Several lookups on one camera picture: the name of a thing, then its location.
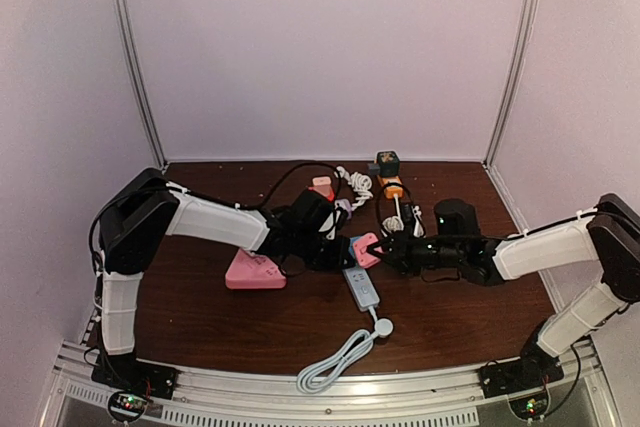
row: white backdrop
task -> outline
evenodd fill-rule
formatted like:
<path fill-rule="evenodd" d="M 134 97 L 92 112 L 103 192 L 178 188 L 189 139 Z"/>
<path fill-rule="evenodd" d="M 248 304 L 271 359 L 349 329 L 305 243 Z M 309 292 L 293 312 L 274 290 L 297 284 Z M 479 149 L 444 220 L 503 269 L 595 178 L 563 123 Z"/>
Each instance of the white backdrop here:
<path fill-rule="evenodd" d="M 129 0 L 170 160 L 484 157 L 522 0 Z"/>
<path fill-rule="evenodd" d="M 1 0 L 0 425 L 36 425 L 95 278 L 87 231 L 151 163 L 111 0 Z"/>
<path fill-rule="evenodd" d="M 640 0 L 540 0 L 497 159 L 531 227 L 616 192 L 640 211 Z M 553 271 L 571 300 L 597 265 Z M 595 335 L 625 426 L 639 425 L 640 307 Z"/>

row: dark green cube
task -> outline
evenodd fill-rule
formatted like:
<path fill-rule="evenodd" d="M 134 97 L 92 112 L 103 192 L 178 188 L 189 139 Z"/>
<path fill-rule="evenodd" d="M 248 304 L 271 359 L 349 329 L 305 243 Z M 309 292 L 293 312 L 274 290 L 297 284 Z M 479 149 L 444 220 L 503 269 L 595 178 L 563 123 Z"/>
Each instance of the dark green cube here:
<path fill-rule="evenodd" d="M 376 163 L 380 166 L 380 177 L 395 177 L 400 172 L 400 159 L 393 150 L 378 152 Z"/>

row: power strip socket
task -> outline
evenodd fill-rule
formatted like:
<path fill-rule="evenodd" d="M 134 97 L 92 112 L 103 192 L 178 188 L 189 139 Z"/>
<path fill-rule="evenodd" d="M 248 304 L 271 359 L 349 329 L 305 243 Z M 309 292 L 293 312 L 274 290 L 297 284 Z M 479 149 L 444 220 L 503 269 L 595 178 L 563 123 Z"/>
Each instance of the power strip socket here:
<path fill-rule="evenodd" d="M 360 312 L 366 312 L 369 307 L 375 308 L 380 304 L 380 297 L 366 270 L 362 267 L 351 267 L 342 272 Z"/>

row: dark brown tabletop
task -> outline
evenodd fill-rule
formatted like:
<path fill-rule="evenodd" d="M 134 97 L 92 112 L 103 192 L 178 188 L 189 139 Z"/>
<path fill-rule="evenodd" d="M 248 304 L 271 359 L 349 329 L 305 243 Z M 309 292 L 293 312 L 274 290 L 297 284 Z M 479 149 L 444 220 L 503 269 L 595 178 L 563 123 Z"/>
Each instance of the dark brown tabletop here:
<path fill-rule="evenodd" d="M 291 162 L 172 164 L 168 177 L 193 190 L 256 203 Z M 365 162 L 341 163 L 365 172 Z M 433 205 L 459 197 L 476 206 L 483 233 L 504 235 L 514 225 L 480 164 L 403 162 L 401 178 L 435 233 Z M 321 168 L 294 174 L 271 205 L 290 203 Z M 392 203 L 384 201 L 385 216 Z M 379 233 L 373 202 L 342 233 Z M 283 290 L 231 291 L 224 274 L 237 249 L 187 237 L 165 237 L 140 287 L 138 356 L 191 367 L 246 373 L 296 374 L 333 354 L 357 329 L 371 329 L 341 274 L 307 272 Z M 389 266 L 369 270 L 380 316 L 395 330 L 349 373 L 408 372 L 516 356 L 531 331 L 553 313 L 538 275 L 497 287 L 465 281 L 427 284 Z"/>

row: vertical metal post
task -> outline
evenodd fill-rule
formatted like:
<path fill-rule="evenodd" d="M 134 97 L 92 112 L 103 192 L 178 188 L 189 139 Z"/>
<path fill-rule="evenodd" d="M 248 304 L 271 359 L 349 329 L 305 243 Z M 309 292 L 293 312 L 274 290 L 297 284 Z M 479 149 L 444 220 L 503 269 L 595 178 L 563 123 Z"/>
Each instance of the vertical metal post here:
<path fill-rule="evenodd" d="M 151 113 L 151 107 L 149 106 L 149 98 L 147 96 L 147 90 L 144 86 L 144 79 L 142 77 L 142 71 L 140 69 L 140 62 L 138 60 L 138 53 L 136 51 L 135 42 L 133 39 L 133 30 L 131 28 L 131 19 L 129 18 L 129 10 L 127 8 L 127 0 L 113 0 L 115 4 L 116 17 L 118 19 L 118 26 L 120 27 L 120 36 L 122 39 L 122 46 L 124 48 L 125 63 L 129 71 L 129 77 L 131 79 L 131 85 L 133 87 L 133 93 L 138 104 L 138 110 L 140 112 L 140 118 L 142 120 L 142 126 L 144 127 L 151 153 L 153 154 L 154 162 L 157 167 L 163 168 L 167 164 L 167 160 L 160 144 L 160 138 L 158 136 L 158 130 L 153 120 Z"/>
<path fill-rule="evenodd" d="M 500 111 L 498 112 L 498 118 L 496 119 L 496 125 L 493 129 L 493 135 L 491 136 L 491 142 L 487 155 L 484 160 L 486 167 L 493 166 L 500 142 L 504 135 L 507 120 L 511 113 L 511 107 L 515 99 L 518 83 L 520 82 L 520 76 L 522 75 L 522 67 L 524 65 L 524 58 L 529 44 L 529 38 L 531 36 L 531 29 L 533 27 L 533 20 L 538 9 L 538 0 L 523 0 L 522 12 L 520 14 L 520 24 L 518 25 L 518 34 L 516 36 L 516 44 L 513 49 L 513 57 L 511 58 L 511 65 L 509 67 L 509 75 L 507 77 L 507 83 L 502 94 L 502 101 L 500 103 Z"/>

